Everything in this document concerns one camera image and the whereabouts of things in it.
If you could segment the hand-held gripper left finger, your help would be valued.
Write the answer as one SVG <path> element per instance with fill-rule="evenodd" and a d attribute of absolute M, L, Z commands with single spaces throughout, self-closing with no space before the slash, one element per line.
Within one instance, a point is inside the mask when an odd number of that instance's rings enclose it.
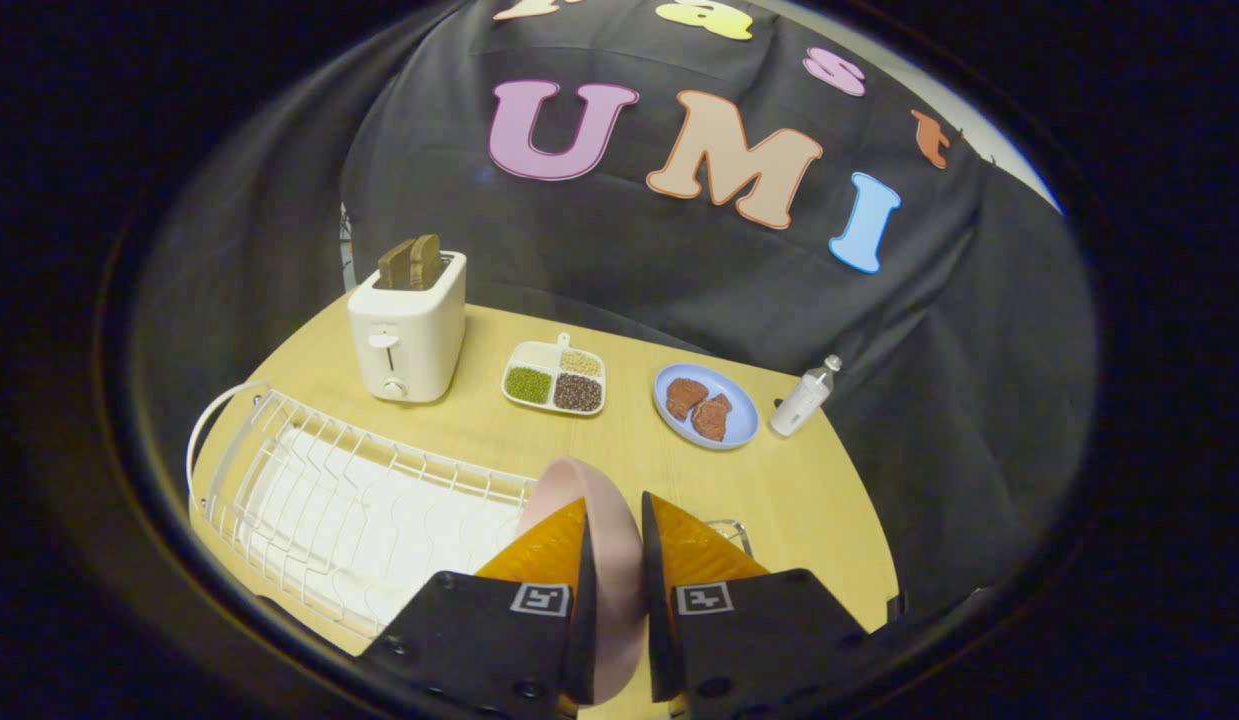
<path fill-rule="evenodd" d="M 478 571 L 432 574 L 357 665 L 440 719 L 567 719 L 593 700 L 597 608 L 577 498 Z"/>

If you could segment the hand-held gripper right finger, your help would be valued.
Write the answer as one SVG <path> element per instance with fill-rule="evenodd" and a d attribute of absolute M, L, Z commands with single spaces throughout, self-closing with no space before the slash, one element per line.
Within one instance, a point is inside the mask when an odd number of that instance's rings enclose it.
<path fill-rule="evenodd" d="M 866 630 L 810 570 L 769 571 L 652 493 L 642 537 L 652 696 L 679 718 L 812 718 L 867 665 Z"/>

